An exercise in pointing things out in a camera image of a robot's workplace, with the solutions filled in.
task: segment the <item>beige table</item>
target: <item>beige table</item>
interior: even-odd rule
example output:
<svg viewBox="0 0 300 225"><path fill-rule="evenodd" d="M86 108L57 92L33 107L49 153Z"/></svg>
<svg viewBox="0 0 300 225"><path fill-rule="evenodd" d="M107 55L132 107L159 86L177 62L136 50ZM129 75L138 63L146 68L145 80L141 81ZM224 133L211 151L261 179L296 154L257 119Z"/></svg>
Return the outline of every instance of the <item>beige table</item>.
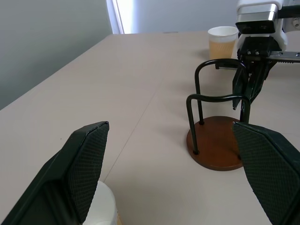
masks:
<svg viewBox="0 0 300 225"><path fill-rule="evenodd" d="M289 36L290 50L299 51L299 33ZM109 36L1 110L0 221L72 131L108 120L100 180L112 189L124 225L269 225L243 168L210 171L186 150L185 100L195 92L207 42L205 32ZM272 69L250 123L283 133L300 149L299 71L296 64ZM233 76L205 68L203 94L230 94ZM230 102L204 103L203 111L239 117Z"/></svg>

